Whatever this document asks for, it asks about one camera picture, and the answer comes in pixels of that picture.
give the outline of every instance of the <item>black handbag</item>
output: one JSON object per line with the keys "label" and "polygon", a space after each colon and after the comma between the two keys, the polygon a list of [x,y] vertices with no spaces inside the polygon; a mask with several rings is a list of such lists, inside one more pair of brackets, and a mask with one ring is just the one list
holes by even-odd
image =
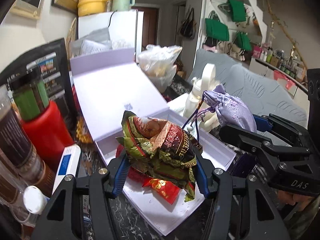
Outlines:
{"label": "black handbag", "polygon": [[193,40],[196,36],[196,21],[195,21],[195,10],[191,8],[188,17],[183,22],[180,31],[182,37]]}

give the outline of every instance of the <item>human hand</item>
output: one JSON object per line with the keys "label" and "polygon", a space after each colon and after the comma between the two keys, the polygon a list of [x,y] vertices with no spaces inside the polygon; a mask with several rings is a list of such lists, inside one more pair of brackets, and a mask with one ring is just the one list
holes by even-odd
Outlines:
{"label": "human hand", "polygon": [[292,206],[294,206],[297,202],[299,202],[299,203],[301,203],[299,211],[302,211],[313,200],[313,197],[293,194],[293,193],[279,190],[278,191],[278,199],[282,203],[286,203],[286,204],[289,204]]}

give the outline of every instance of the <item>gray sofa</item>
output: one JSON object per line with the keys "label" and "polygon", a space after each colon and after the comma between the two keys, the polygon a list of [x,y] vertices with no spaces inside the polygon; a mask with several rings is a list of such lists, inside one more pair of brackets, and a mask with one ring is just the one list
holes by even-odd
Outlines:
{"label": "gray sofa", "polygon": [[[207,63],[216,65],[216,79],[224,84],[227,93],[241,98],[253,114],[271,113],[303,127],[307,126],[307,113],[294,103],[277,81],[251,72],[226,54],[199,49],[188,81],[193,77],[201,78]],[[275,145],[287,145],[268,132],[260,134],[271,138]]]}

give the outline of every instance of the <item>open gift box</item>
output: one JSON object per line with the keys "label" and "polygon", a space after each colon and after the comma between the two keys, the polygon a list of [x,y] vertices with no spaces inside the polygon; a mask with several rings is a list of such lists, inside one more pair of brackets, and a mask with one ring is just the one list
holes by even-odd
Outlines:
{"label": "open gift box", "polygon": [[[119,49],[84,55],[70,60],[74,85],[89,132],[106,165],[116,156],[116,137],[123,135],[121,121],[125,110],[137,116],[167,119],[180,126],[186,119],[169,109],[164,98],[140,70],[134,49]],[[226,170],[235,153],[222,142],[199,130],[202,156],[216,168]],[[123,194],[160,235],[180,225],[204,201],[196,187],[196,198],[184,202],[185,191],[170,205],[161,196],[127,179]]]}

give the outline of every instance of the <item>red canister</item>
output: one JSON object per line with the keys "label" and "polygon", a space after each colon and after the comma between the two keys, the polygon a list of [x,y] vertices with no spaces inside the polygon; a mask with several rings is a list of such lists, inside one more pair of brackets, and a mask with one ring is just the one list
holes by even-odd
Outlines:
{"label": "red canister", "polygon": [[55,102],[35,119],[21,125],[34,144],[39,156],[53,170],[57,171],[63,150],[75,142],[71,138]]}

